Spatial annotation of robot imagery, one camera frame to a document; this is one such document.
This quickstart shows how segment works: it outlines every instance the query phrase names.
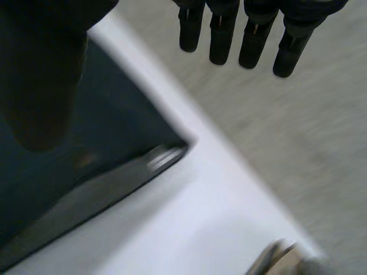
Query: dark object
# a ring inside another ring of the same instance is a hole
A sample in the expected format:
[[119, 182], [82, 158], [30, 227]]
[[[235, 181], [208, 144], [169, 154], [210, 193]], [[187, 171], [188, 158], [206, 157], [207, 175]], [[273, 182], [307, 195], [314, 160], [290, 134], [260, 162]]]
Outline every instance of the dark object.
[[202, 14], [204, 12], [205, 0], [200, 0], [191, 8], [180, 8], [178, 13], [179, 24], [179, 45], [185, 52], [194, 52], [199, 42]]
[[279, 51], [273, 66], [273, 72], [276, 76], [288, 77], [292, 74], [314, 29], [325, 19], [326, 17], [301, 22], [288, 17], [284, 18], [286, 29], [279, 44]]
[[261, 8], [249, 5], [246, 1], [244, 6], [248, 21], [243, 35], [239, 64], [246, 69], [253, 69], [259, 62], [271, 27], [278, 14], [278, 8], [271, 6], [271, 4]]
[[70, 130], [87, 30], [118, 0], [1, 0], [0, 111], [31, 152]]
[[91, 43], [73, 134], [31, 154], [0, 119], [0, 270], [128, 196], [188, 149], [143, 93]]
[[[202, 21], [203, 0], [173, 0], [179, 7], [180, 46], [186, 52], [196, 49]], [[238, 0], [205, 0], [212, 20], [209, 59], [226, 63], [235, 29]], [[263, 52], [279, 9], [284, 13], [286, 31], [279, 45], [273, 72], [288, 77], [294, 70], [312, 32], [325, 18], [341, 10], [348, 0], [244, 0], [248, 21], [244, 30], [239, 64], [253, 69]]]
[[285, 30], [273, 66], [273, 72], [276, 76], [285, 78], [292, 74], [311, 35], [312, 32], [304, 37], [296, 38]]

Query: white surface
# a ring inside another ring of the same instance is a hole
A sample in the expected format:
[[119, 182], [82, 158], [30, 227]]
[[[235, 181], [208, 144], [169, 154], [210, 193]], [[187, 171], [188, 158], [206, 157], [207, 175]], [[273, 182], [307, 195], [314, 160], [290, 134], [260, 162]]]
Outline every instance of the white surface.
[[91, 35], [198, 142], [174, 167], [9, 274], [243, 274], [279, 238], [321, 254], [115, 12]]

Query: white table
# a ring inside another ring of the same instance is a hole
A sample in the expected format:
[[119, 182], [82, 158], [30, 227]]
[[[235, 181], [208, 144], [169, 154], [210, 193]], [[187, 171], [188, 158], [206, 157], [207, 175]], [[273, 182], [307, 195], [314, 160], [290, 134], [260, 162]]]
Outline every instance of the white table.
[[116, 12], [90, 35], [174, 128], [198, 142], [151, 183], [8, 274], [243, 274], [279, 238], [322, 254]]

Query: black robotic finger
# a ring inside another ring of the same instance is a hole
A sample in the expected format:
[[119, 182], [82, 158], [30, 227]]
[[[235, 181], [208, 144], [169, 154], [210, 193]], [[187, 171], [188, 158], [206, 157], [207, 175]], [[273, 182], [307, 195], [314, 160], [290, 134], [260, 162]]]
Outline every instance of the black robotic finger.
[[283, 38], [279, 44], [273, 72], [279, 77], [292, 74], [313, 31], [328, 15], [341, 10], [348, 0], [279, 0], [284, 13]]
[[179, 46], [185, 52], [191, 53], [197, 48], [204, 7], [205, 0], [197, 0], [191, 1], [190, 5], [181, 5], [179, 9]]
[[240, 1], [207, 0], [207, 4], [213, 13], [209, 59], [216, 65], [224, 65], [231, 49]]
[[273, 72], [276, 76], [285, 78], [292, 74], [314, 29], [325, 19], [326, 17], [301, 22], [287, 17], [284, 18], [286, 29], [273, 65]]
[[244, 1], [248, 21], [242, 40], [239, 64], [246, 69], [253, 69], [263, 52], [278, 14], [278, 7], [274, 2], [272, 0]]

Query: gray floor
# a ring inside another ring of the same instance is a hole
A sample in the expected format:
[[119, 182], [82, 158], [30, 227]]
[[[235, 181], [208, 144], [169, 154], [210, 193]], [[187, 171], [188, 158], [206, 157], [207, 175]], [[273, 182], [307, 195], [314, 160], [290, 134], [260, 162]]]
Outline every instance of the gray floor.
[[352, 0], [329, 17], [285, 80], [272, 74], [282, 16], [256, 69], [244, 70], [237, 64], [247, 21], [242, 6], [222, 67], [208, 60], [208, 10], [198, 49], [187, 54], [178, 47], [178, 9], [169, 0], [121, 0], [118, 9], [339, 273], [367, 274], [367, 1]]

